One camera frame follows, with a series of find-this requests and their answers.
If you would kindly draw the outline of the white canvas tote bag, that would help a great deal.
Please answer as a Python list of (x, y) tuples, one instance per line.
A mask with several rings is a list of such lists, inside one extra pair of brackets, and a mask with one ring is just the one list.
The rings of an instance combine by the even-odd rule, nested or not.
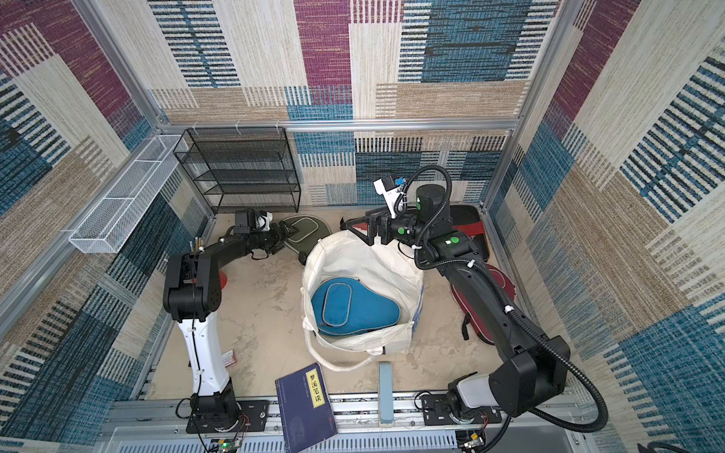
[(408, 353), (423, 309), (424, 273), (402, 243), (376, 238), (368, 245), (358, 233), (319, 240), (300, 289), (308, 352), (339, 373)]

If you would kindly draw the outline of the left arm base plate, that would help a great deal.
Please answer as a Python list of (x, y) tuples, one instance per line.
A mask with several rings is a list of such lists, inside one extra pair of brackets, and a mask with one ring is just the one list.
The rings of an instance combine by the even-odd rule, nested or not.
[(189, 416), (187, 434), (262, 432), (266, 427), (269, 401), (238, 400), (230, 413), (194, 413)]

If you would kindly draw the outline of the olive green paddle cover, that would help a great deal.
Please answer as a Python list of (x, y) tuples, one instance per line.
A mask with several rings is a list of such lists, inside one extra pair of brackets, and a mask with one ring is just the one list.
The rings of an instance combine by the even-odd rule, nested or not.
[(330, 227), (321, 218), (313, 215), (295, 215), (282, 220), (290, 235), (285, 239), (287, 248), (298, 255), (298, 261), (305, 265), (307, 258), (317, 245), (330, 234)]

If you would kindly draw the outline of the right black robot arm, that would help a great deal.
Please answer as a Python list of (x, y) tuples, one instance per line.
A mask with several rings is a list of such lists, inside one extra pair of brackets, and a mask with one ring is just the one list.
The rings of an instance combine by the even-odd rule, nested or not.
[(368, 245), (398, 241), (413, 249), (415, 265), (436, 270), (464, 297), (463, 309), (493, 337), (502, 360), (485, 385), (504, 413), (518, 417), (549, 414), (539, 405), (562, 394), (572, 371), (570, 349), (561, 337), (549, 337), (515, 305), (481, 258), (481, 249), (453, 226), (450, 190), (436, 184), (405, 197), (390, 189), (386, 207), (340, 223)]

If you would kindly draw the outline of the blue paddle cover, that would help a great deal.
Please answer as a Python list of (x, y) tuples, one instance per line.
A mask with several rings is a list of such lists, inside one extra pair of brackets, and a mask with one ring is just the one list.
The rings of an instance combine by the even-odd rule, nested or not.
[(336, 277), (323, 282), (312, 297), (317, 328), (325, 335), (347, 337), (396, 326), (401, 309), (358, 279)]

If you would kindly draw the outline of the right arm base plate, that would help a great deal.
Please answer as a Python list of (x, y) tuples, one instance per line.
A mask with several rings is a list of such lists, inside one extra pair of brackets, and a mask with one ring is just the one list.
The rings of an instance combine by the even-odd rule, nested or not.
[(496, 408), (483, 406), (470, 409), (457, 402), (452, 403), (447, 394), (420, 392), (413, 403), (421, 411), (426, 426), (496, 425), (503, 421), (501, 411)]

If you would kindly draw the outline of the maroon paddle cover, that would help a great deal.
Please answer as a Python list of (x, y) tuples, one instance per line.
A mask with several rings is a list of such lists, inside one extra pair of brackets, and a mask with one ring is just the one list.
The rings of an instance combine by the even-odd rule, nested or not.
[(485, 277), (470, 272), (463, 272), (458, 277), (447, 276), (454, 300), (464, 314), (461, 333), (466, 341), (476, 336), (487, 345), (503, 340), (509, 347), (515, 325), (504, 313), (504, 307), (515, 300), (517, 290), (513, 281), (496, 266), (487, 264), (486, 268), (505, 293), (506, 300), (500, 300)]

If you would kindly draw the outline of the black red mesh case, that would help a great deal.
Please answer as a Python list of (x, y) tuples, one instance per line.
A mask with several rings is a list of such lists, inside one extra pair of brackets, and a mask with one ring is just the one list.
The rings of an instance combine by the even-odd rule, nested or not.
[(450, 207), (453, 228), (464, 232), (481, 249), (483, 260), (490, 259), (490, 249), (487, 243), (483, 219), (479, 210), (470, 205), (452, 205)]

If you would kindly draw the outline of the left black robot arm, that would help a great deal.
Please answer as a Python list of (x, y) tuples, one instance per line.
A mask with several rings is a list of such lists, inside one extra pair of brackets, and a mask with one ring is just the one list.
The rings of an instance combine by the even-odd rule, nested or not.
[(235, 213), (234, 225), (216, 243), (169, 258), (162, 305), (177, 323), (187, 346), (195, 419), (216, 417), (231, 424), (241, 413), (218, 340), (221, 268), (256, 251), (274, 255), (297, 232), (285, 222), (276, 222), (269, 211), (246, 209)]

